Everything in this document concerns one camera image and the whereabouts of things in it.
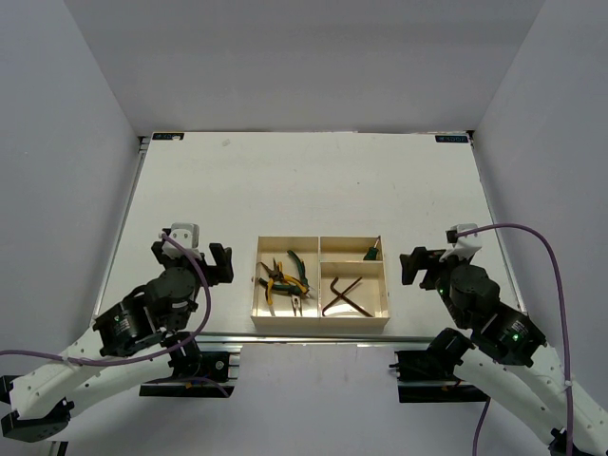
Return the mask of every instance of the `sticker label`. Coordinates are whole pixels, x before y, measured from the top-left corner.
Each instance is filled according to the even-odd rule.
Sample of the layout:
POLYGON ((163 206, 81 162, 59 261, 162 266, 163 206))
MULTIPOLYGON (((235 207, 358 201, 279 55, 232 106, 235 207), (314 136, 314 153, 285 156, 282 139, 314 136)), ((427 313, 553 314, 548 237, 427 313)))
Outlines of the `sticker label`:
POLYGON ((152 135, 152 141, 181 141, 181 140, 183 140, 183 133, 180 133, 180 132, 154 133, 152 135))
POLYGON ((437 143, 468 143, 468 137, 464 135, 435 135, 437 143))

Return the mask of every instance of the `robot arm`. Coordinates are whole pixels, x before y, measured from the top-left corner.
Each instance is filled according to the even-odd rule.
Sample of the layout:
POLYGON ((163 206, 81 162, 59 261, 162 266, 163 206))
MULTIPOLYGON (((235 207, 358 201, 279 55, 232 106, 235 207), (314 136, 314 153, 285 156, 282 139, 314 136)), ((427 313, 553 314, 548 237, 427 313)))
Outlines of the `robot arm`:
POLYGON ((24 376, 2 377, 0 399, 13 410, 2 419, 5 437, 25 442, 44 440, 67 426, 72 409, 78 414, 145 381, 187 376, 182 375, 184 367, 200 361, 196 343, 183 340, 190 334, 179 332, 198 307, 195 299, 201 286, 196 268, 182 250, 196 261, 210 287, 232 281, 232 252, 220 244, 210 244, 216 265, 208 265, 197 250, 198 225, 174 223, 163 231, 164 238, 152 245, 164 268, 159 277, 135 288, 101 314, 57 361, 24 376), (169 347, 170 353, 151 362, 126 364, 120 359, 169 347))
MULTIPOLYGON (((553 412, 562 427, 566 426, 566 395, 560 357, 550 345, 539 347, 532 355, 532 367, 508 366, 553 412)), ((608 454, 608 413, 600 407, 576 380, 574 395, 574 441, 592 455, 608 454)))
MULTIPOLYGON (((565 440, 566 400, 561 362, 546 344, 541 330, 525 314, 503 304, 500 287, 471 260, 481 249, 477 235, 456 237, 476 225, 457 225, 447 232, 452 244, 445 250, 417 247, 401 255, 404 285, 412 284, 424 270, 420 287, 436 291, 460 329, 471 329, 470 340, 479 349, 464 351, 454 360, 453 373, 478 386, 524 421, 547 443, 553 455, 565 454, 556 442, 565 440)), ((431 343, 440 350, 445 330, 431 343)), ((579 455, 608 454, 608 419, 603 410, 577 383, 575 395, 575 443, 579 455)))

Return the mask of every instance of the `pliers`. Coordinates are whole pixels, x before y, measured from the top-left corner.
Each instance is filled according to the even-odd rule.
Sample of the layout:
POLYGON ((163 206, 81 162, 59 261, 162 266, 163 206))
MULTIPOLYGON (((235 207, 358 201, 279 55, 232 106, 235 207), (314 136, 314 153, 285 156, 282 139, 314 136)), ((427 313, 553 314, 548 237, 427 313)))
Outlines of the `pliers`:
POLYGON ((264 263, 260 262, 268 273, 269 278, 268 280, 259 278, 258 282, 266 288, 266 302, 269 306, 273 305, 273 290, 287 293, 291 296, 302 296, 306 295, 311 288, 308 283, 308 278, 306 278, 306 266, 304 265, 304 261, 302 261, 293 250, 288 250, 287 255, 295 261, 300 277, 299 280, 291 275, 283 274, 283 263, 281 261, 276 262, 276 260, 273 259, 273 269, 270 269, 264 263))

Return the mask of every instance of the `orange-handled pliers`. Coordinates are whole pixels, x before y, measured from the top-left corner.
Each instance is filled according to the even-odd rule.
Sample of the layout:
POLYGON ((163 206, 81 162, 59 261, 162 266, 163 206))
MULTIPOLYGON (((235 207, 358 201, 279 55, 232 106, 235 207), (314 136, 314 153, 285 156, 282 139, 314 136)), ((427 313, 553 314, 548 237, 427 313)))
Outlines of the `orange-handled pliers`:
POLYGON ((309 287, 303 285, 302 282, 300 282, 297 278, 283 274, 283 263, 281 261, 277 263, 276 260, 273 259, 273 269, 270 269, 262 262, 260 262, 260 264, 268 273, 268 283, 266 284, 266 302, 269 306, 273 305, 273 286, 276 282, 285 283, 288 285, 292 283, 303 295, 309 291, 309 287))

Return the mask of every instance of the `white wall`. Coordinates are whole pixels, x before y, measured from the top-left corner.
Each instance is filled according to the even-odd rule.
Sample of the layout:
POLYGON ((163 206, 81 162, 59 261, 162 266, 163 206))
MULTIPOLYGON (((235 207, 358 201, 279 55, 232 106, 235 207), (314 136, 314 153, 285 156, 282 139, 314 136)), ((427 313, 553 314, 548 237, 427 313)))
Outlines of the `white wall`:
POLYGON ((476 128, 542 0, 66 0, 152 130, 476 128))
POLYGON ((138 149, 61 0, 0 2, 0 144, 0 350, 59 352, 91 316, 138 149))
MULTIPOLYGON (((573 367, 608 407, 608 2, 548 0, 476 133, 498 220, 552 243, 564 278, 573 367)), ((532 317, 561 345, 555 280, 542 246, 509 233, 532 317)))

